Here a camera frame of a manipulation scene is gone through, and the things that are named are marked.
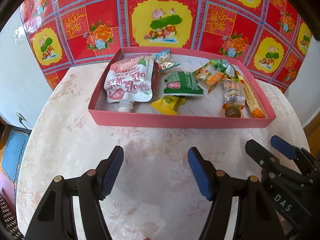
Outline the yellow corn stick packet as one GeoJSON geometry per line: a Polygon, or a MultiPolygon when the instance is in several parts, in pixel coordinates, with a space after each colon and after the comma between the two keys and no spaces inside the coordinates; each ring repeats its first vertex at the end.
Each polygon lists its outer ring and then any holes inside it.
{"type": "Polygon", "coordinates": [[[244,92],[246,96],[246,103],[248,105],[249,111],[253,118],[265,118],[263,109],[258,102],[252,87],[249,85],[247,80],[238,72],[236,71],[237,77],[244,82],[244,92]]]}

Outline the brown round jelly cup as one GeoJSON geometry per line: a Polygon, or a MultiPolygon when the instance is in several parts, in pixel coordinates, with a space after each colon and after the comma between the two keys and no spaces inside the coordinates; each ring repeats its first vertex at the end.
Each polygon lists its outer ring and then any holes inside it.
{"type": "Polygon", "coordinates": [[[226,109],[222,109],[221,115],[222,115],[222,117],[225,117],[225,118],[241,118],[241,117],[243,117],[242,111],[235,106],[229,106],[226,109]]]}

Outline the rainbow striped candy packet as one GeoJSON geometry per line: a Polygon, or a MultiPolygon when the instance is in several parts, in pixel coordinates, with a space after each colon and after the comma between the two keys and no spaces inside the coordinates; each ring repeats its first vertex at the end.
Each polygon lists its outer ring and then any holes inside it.
{"type": "Polygon", "coordinates": [[[223,81],[223,109],[236,107],[242,110],[246,104],[244,81],[239,79],[224,79],[223,81]]]}

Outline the orange fruit candy packet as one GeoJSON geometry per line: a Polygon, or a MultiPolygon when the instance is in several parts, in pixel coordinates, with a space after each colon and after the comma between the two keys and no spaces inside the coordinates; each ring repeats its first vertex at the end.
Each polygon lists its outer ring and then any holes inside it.
{"type": "Polygon", "coordinates": [[[196,81],[207,88],[210,93],[221,81],[227,79],[226,67],[223,60],[210,60],[193,72],[196,81]]]}

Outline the green pea snack packet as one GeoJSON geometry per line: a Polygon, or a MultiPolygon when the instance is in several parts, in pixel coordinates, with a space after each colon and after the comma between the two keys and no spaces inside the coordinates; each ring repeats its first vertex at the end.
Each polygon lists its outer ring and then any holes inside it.
{"type": "Polygon", "coordinates": [[[210,62],[215,70],[220,71],[229,77],[233,77],[233,78],[238,77],[234,66],[232,64],[230,64],[227,60],[225,60],[225,59],[212,59],[212,60],[210,60],[210,62]]]}

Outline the yellow lemon candy packet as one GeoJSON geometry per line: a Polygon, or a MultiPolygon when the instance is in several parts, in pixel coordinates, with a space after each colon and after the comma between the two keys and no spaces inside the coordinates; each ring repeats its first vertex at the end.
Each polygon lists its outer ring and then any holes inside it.
{"type": "Polygon", "coordinates": [[[186,98],[181,96],[163,96],[151,103],[151,107],[164,115],[178,115],[178,108],[185,104],[186,98]]]}

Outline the dark green pea bag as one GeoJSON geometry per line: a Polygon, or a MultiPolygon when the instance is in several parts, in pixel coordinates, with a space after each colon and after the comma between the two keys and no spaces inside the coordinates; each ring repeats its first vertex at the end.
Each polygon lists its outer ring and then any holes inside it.
{"type": "Polygon", "coordinates": [[[164,96],[202,97],[204,90],[198,85],[192,72],[172,72],[165,78],[164,96]]]}

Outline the blue clear candy packet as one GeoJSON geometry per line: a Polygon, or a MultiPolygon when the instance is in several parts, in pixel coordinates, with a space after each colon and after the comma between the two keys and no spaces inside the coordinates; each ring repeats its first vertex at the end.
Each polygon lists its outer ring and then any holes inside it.
{"type": "Polygon", "coordinates": [[[177,67],[180,65],[172,57],[170,49],[165,49],[155,55],[155,62],[158,64],[159,74],[163,74],[171,68],[177,67]]]}

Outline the white pink drink pouch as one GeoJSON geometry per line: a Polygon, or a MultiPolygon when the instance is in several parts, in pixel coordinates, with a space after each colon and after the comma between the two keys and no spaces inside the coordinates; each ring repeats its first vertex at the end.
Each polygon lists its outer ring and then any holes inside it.
{"type": "Polygon", "coordinates": [[[107,102],[119,112],[131,112],[135,102],[149,102],[153,97],[154,57],[141,54],[117,61],[110,66],[104,90],[107,102]]]}

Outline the pink shallow cardboard box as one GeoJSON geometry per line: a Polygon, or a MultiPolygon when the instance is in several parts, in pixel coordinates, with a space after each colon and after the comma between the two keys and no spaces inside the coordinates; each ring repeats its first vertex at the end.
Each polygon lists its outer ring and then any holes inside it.
{"type": "Polygon", "coordinates": [[[98,125],[153,128],[263,128],[275,118],[238,60],[198,50],[120,48],[88,105],[98,125]]]}

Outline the blue cabinet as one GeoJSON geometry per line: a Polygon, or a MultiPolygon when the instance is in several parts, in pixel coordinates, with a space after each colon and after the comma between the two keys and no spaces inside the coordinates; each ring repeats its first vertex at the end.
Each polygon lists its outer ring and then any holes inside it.
{"type": "Polygon", "coordinates": [[[1,158],[1,171],[6,178],[17,186],[20,166],[31,130],[14,127],[8,136],[1,158]]]}

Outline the red floral patterned sheet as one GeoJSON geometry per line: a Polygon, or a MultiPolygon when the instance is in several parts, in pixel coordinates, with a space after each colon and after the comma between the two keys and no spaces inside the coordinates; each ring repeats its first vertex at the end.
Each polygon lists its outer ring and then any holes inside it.
{"type": "Polygon", "coordinates": [[[312,38],[288,0],[25,0],[20,17],[52,88],[73,66],[147,46],[227,56],[286,91],[312,38]]]}

